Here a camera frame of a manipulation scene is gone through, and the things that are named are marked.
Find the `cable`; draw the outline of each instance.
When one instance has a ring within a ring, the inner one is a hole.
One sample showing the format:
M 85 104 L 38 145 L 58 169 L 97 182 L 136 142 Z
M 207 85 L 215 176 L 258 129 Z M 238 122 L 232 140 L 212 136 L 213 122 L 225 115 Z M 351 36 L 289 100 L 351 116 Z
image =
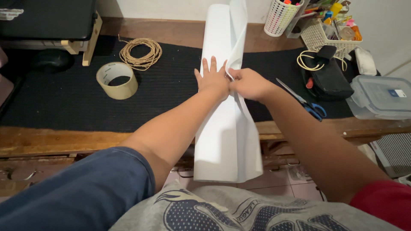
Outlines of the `cable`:
M 126 42 L 127 44 L 124 46 L 123 49 L 120 50 L 120 58 L 123 62 L 128 64 L 131 68 L 139 71 L 145 71 L 153 64 L 155 64 L 158 59 L 160 59 L 161 55 L 163 54 L 163 50 L 161 49 L 160 45 L 152 40 L 152 39 L 134 39 L 129 42 L 120 40 L 120 35 L 118 35 L 118 40 L 120 42 Z M 141 58 L 134 58 L 130 55 L 131 50 L 138 46 L 138 45 L 146 45 L 151 48 L 151 51 L 141 57 Z
M 297 57 L 297 63 L 298 63 L 298 65 L 299 65 L 300 67 L 302 67 L 302 68 L 304 68 L 304 69 L 306 69 L 306 70 L 308 70 L 308 71 L 312 71 L 312 72 L 321 70 L 321 68 L 324 67 L 324 64 L 323 64 L 321 67 L 320 67 L 319 64 L 317 64 L 317 66 L 316 66 L 316 67 L 313 67 L 313 68 L 307 67 L 307 65 L 305 65 L 305 63 L 303 62 L 302 58 L 303 58 L 303 57 L 314 58 L 314 57 L 309 56 L 309 55 L 304 55 L 305 52 L 317 53 L 318 51 L 303 51 L 303 52 L 301 52 L 300 55 Z M 337 57 L 337 56 L 334 56 L 334 58 L 341 60 L 342 71 L 346 71 L 348 65 L 347 65 L 347 63 L 344 61 L 344 59 L 341 59 L 341 58 L 339 58 L 339 57 Z

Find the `scissor handle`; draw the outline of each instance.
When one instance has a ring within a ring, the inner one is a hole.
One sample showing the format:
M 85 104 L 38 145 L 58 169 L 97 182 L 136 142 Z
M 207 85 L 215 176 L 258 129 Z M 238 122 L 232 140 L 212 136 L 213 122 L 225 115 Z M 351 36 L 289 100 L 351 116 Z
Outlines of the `scissor handle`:
M 317 114 L 319 114 L 322 118 L 327 117 L 327 113 L 326 113 L 326 111 L 324 110 L 323 107 L 321 107 L 318 104 L 313 104 L 313 103 L 311 103 L 311 106 L 314 108 L 314 110 L 317 112 Z
M 313 109 L 311 109 L 310 107 L 305 106 L 304 107 L 306 111 L 308 111 L 308 113 L 310 113 L 312 116 L 314 116 L 314 118 L 316 118 L 318 121 L 323 121 L 323 118 Z

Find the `packing tape roll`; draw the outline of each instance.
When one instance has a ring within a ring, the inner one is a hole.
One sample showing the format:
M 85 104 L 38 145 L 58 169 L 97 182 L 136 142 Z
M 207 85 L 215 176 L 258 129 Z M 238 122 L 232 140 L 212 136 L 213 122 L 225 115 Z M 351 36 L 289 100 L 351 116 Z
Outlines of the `packing tape roll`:
M 119 76 L 130 77 L 129 81 L 119 86 L 109 86 L 109 82 Z M 113 99 L 127 99 L 133 96 L 139 84 L 134 76 L 133 69 L 122 62 L 111 62 L 102 66 L 96 74 L 97 82 L 103 90 Z

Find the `white basket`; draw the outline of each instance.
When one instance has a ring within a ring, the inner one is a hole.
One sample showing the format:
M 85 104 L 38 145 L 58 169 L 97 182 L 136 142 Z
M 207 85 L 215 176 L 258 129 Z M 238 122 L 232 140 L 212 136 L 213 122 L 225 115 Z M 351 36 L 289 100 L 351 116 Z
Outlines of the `white basket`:
M 311 51 L 319 51 L 324 45 L 335 46 L 335 56 L 344 58 L 362 41 L 329 40 L 322 27 L 320 19 L 310 20 L 308 27 L 302 32 L 301 38 Z
M 280 0 L 273 0 L 270 10 L 268 11 L 264 31 L 273 37 L 281 36 L 303 4 L 304 1 L 301 1 L 300 5 L 295 6 L 284 4 L 283 2 L 280 2 Z

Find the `wooden desk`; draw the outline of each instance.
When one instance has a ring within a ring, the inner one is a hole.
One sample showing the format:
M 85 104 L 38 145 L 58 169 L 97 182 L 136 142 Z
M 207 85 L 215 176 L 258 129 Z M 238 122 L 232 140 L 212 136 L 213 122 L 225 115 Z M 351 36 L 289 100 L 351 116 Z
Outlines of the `wooden desk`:
M 103 18 L 102 35 L 120 34 L 122 37 L 151 37 L 158 42 L 201 48 L 205 22 L 148 20 L 131 18 Z M 263 24 L 249 24 L 245 52 L 280 51 L 303 47 L 300 39 L 285 36 L 270 37 Z M 411 132 L 411 120 L 358 120 L 356 118 L 326 119 L 336 133 L 359 145 L 377 140 L 383 135 Z M 285 151 L 286 141 L 275 122 L 256 123 L 260 133 L 265 165 L 286 164 L 294 155 Z M 92 153 L 115 146 L 129 136 L 117 132 L 77 132 L 50 129 L 0 127 L 0 157 L 32 157 Z M 183 158 L 179 166 L 190 166 L 192 157 Z

